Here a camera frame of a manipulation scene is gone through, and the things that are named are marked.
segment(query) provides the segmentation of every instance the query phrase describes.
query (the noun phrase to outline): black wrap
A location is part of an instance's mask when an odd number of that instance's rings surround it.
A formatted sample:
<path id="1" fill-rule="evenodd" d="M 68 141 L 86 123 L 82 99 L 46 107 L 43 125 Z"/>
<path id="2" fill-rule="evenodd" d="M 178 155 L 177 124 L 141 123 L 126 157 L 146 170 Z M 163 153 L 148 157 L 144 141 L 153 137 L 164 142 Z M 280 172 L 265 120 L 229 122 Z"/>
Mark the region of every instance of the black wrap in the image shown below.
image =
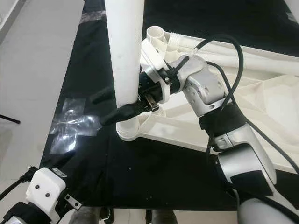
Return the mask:
<path id="1" fill-rule="evenodd" d="M 246 123 L 246 118 L 237 105 L 229 103 L 223 110 L 216 109 L 199 118 L 202 130 L 209 136 L 219 136 L 233 131 Z"/>
<path id="2" fill-rule="evenodd" d="M 47 224 L 51 221 L 42 210 L 32 203 L 18 202 L 7 212 L 4 220 L 8 221 L 12 216 L 23 219 L 27 224 Z"/>

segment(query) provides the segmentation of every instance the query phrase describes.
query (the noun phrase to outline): white plastic tube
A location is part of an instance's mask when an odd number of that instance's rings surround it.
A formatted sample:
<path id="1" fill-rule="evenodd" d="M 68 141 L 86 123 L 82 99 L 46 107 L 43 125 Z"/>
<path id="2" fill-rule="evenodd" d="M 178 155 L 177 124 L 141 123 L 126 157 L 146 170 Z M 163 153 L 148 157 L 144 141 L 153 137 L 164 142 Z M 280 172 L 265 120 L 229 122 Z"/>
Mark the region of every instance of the white plastic tube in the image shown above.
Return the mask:
<path id="1" fill-rule="evenodd" d="M 144 0 L 105 0 L 117 107 L 137 100 Z M 116 126 L 123 140 L 132 140 L 138 119 Z"/>
<path id="2" fill-rule="evenodd" d="M 147 39 L 159 50 L 161 51 L 172 51 L 169 49 L 171 46 L 173 50 L 185 51 L 189 52 L 193 48 L 195 48 L 201 41 L 204 39 L 191 37 L 191 36 L 184 36 L 177 33 L 168 33 L 165 32 L 159 26 L 151 26 L 146 31 Z M 226 47 L 222 47 L 216 44 L 208 43 L 205 45 L 201 51 L 208 51 L 211 53 L 228 55 L 228 56 L 235 56 L 236 51 L 235 49 L 230 49 Z M 264 58 L 261 56 L 257 56 L 254 54 L 250 54 L 247 52 L 243 52 L 244 56 L 253 57 L 253 58 Z"/>

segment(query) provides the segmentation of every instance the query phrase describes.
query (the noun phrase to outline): tiled floor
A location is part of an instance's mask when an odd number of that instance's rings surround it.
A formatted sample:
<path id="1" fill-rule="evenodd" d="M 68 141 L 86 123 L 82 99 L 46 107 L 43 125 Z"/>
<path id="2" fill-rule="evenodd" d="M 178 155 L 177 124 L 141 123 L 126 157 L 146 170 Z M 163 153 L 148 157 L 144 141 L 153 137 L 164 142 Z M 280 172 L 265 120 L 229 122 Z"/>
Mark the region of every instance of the tiled floor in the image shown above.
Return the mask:
<path id="1" fill-rule="evenodd" d="M 0 46 L 0 192 L 38 165 L 80 19 L 83 0 L 29 0 Z M 28 183 L 0 202 L 0 217 L 24 201 Z M 60 223 L 67 224 L 72 211 Z M 176 211 L 180 224 L 235 224 L 236 212 Z M 115 224 L 143 224 L 145 210 L 115 210 Z"/>

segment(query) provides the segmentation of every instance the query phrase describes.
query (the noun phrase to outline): black fabric surface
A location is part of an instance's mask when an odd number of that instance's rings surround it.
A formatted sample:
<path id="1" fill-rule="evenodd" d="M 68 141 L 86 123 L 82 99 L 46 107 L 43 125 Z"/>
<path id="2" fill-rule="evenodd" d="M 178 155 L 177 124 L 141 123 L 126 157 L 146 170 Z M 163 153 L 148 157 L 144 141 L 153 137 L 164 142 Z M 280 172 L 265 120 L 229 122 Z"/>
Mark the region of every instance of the black fabric surface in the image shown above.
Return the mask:
<path id="1" fill-rule="evenodd" d="M 222 1 L 149 0 L 145 5 L 143 31 L 151 25 L 199 37 L 225 31 L 242 45 L 296 55 L 299 52 L 295 44 L 299 37 L 297 28 L 285 23 L 280 29 L 281 23 L 273 18 L 282 12 L 269 10 L 267 7 L 272 6 L 266 1 L 259 2 L 225 1 L 225 5 Z M 66 98 L 88 98 L 111 84 L 106 24 L 103 21 L 83 23 L 78 28 L 56 113 L 61 112 Z M 84 114 L 103 116 L 115 107 L 114 100 L 98 105 L 87 102 Z M 49 134 L 41 166 L 61 156 L 49 154 L 53 138 Z M 215 172 L 206 166 L 202 152 L 144 138 L 124 142 L 118 137 L 115 125 L 103 127 L 96 137 L 78 136 L 75 152 L 61 170 L 68 175 L 71 195 L 86 206 L 236 209 L 235 200 L 226 194 Z M 279 172 L 278 176 L 283 195 L 299 183 L 292 174 Z M 296 194 L 288 196 L 299 205 Z"/>

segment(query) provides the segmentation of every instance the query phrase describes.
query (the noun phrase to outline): wire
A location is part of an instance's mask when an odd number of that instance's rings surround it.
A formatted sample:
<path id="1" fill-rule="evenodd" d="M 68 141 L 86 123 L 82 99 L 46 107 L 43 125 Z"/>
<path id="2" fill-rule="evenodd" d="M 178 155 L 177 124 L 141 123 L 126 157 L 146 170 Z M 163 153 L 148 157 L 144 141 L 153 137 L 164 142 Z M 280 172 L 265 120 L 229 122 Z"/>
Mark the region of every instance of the wire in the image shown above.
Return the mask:
<path id="1" fill-rule="evenodd" d="M 219 70 L 219 72 L 221 73 L 221 76 L 223 77 L 224 83 L 228 89 L 228 92 L 231 92 L 231 87 L 230 84 L 228 82 L 227 76 L 225 75 L 223 69 L 213 63 L 213 62 L 206 62 L 207 64 L 214 66 L 215 68 L 217 68 Z M 238 105 L 237 102 L 235 101 L 234 95 L 231 95 L 231 99 L 233 101 L 234 104 Z M 275 142 L 273 142 L 265 133 L 263 133 L 255 124 L 253 124 L 248 118 L 246 118 L 246 122 L 254 129 L 256 130 L 257 133 L 259 133 L 273 148 L 275 148 L 289 163 L 290 165 L 294 168 L 294 170 L 296 171 L 297 174 L 299 174 L 299 167 L 298 165 L 294 162 L 294 160 L 291 159 L 291 157 L 284 152 L 284 150 L 282 150 L 277 144 L 275 144 Z"/>
<path id="2" fill-rule="evenodd" d="M 257 195 L 255 193 L 253 193 L 253 192 L 250 192 L 250 191 L 247 191 L 245 189 L 239 188 L 239 187 L 233 185 L 232 183 L 230 183 L 228 181 L 225 181 L 225 184 L 227 186 L 229 186 L 230 188 L 232 188 L 232 189 L 235 189 L 237 191 L 245 192 L 245 193 L 249 194 L 250 196 L 261 200 L 262 202 L 272 206 L 273 208 L 277 209 L 278 211 L 281 211 L 283 214 L 285 214 L 288 218 L 290 218 L 295 223 L 299 223 L 299 216 L 296 213 L 294 213 L 292 210 L 288 209 L 287 207 L 283 206 L 282 204 L 274 201 L 273 199 L 268 198 L 266 196 L 260 196 L 260 195 Z"/>
<path id="3" fill-rule="evenodd" d="M 216 69 L 218 69 L 218 71 L 221 73 L 221 76 L 222 76 L 222 78 L 223 78 L 223 80 L 224 80 L 224 83 L 225 83 L 225 85 L 226 85 L 226 87 L 227 87 L 227 89 L 228 89 L 228 92 L 229 92 L 230 89 L 231 89 L 231 87 L 230 87 L 228 78 L 227 78 L 227 76 L 225 75 L 225 73 L 224 73 L 222 67 L 220 67 L 219 65 L 217 65 L 216 63 L 213 63 L 213 62 L 208 62 L 208 61 L 207 61 L 206 63 L 209 64 L 209 65 L 211 65 L 211 66 L 213 66 L 213 67 L 215 67 Z M 234 95 L 231 96 L 231 99 L 232 99 L 232 101 L 233 101 L 233 104 L 237 104 L 236 101 L 235 101 Z"/>
<path id="4" fill-rule="evenodd" d="M 282 150 L 278 145 L 275 144 L 266 134 L 264 134 L 255 124 L 253 124 L 248 118 L 246 118 L 246 122 L 253 127 L 254 130 L 256 130 L 257 133 L 259 133 L 273 148 L 275 148 L 294 168 L 297 174 L 299 174 L 299 167 L 294 162 L 294 160 L 291 159 L 291 157 L 285 153 L 284 150 Z"/>
<path id="5" fill-rule="evenodd" d="M 19 120 L 16 120 L 16 119 L 13 119 L 13 118 L 9 118 L 9 117 L 1 115 L 1 114 L 0 114 L 0 118 L 5 119 L 5 120 L 9 120 L 9 121 L 14 122 L 16 124 L 20 124 L 21 123 Z"/>
<path id="6" fill-rule="evenodd" d="M 17 187 L 20 183 L 22 183 L 23 181 L 21 179 L 17 180 L 16 182 L 14 182 L 12 185 L 10 185 L 8 188 L 6 188 L 1 194 L 0 194 L 0 201 L 13 189 L 15 189 L 15 187 Z"/>
<path id="7" fill-rule="evenodd" d="M 207 39 L 200 42 L 196 46 L 196 48 L 199 50 L 203 46 L 205 46 L 207 43 L 214 41 L 214 40 L 225 40 L 225 41 L 228 41 L 231 44 L 233 44 L 233 46 L 235 47 L 235 49 L 238 53 L 238 58 L 239 58 L 239 68 L 238 68 L 237 77 L 235 78 L 235 82 L 231 88 L 231 91 L 228 92 L 228 95 L 225 97 L 225 99 L 221 105 L 221 109 L 223 109 L 225 107 L 225 105 L 228 103 L 229 99 L 231 99 L 231 97 L 233 96 L 234 91 L 236 90 L 236 88 L 241 80 L 242 73 L 243 73 L 243 67 L 244 67 L 244 57 L 243 57 L 242 48 L 241 48 L 239 42 L 232 36 L 226 35 L 226 34 L 218 34 L 218 35 L 213 35 L 211 37 L 208 37 Z"/>

